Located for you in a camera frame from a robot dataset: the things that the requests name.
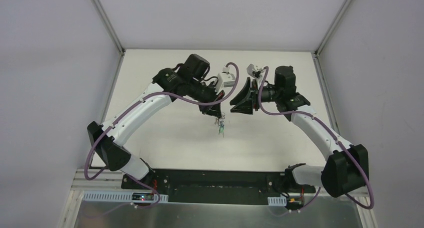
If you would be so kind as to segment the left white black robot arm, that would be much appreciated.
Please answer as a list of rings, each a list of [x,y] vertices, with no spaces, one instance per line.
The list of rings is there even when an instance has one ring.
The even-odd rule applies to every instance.
[[[227,98],[225,87],[237,82],[237,75],[229,73],[228,66],[218,75],[206,78],[210,63],[191,54],[184,63],[174,68],[163,68],[152,78],[146,89],[125,109],[103,123],[91,122],[87,126],[91,148],[84,164],[84,176],[93,180],[88,169],[94,155],[97,155],[110,171],[120,170],[133,178],[140,190],[152,185],[152,170],[148,164],[125,148],[126,142],[148,119],[176,99],[195,104],[209,116],[221,118],[220,104]]]

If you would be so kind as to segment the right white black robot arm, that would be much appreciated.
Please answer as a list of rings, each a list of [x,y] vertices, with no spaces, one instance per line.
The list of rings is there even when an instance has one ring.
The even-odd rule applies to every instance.
[[[368,187],[369,157],[367,149],[336,134],[321,121],[308,99],[297,92],[292,66],[279,66],[274,82],[266,80],[267,68],[250,64],[249,77],[242,90],[230,101],[232,113],[252,115],[263,103],[274,102],[279,113],[296,125],[323,155],[324,166],[296,164],[285,170],[284,187],[291,193],[304,185],[324,188],[332,197],[339,197],[361,187]]]

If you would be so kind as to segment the keyring with coloured key tags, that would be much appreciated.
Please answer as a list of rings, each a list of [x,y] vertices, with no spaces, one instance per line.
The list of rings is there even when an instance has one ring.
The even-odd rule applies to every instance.
[[[215,118],[214,124],[218,127],[218,135],[221,135],[222,137],[225,136],[224,130],[225,130],[225,118],[226,114],[224,112],[221,113],[220,118]]]

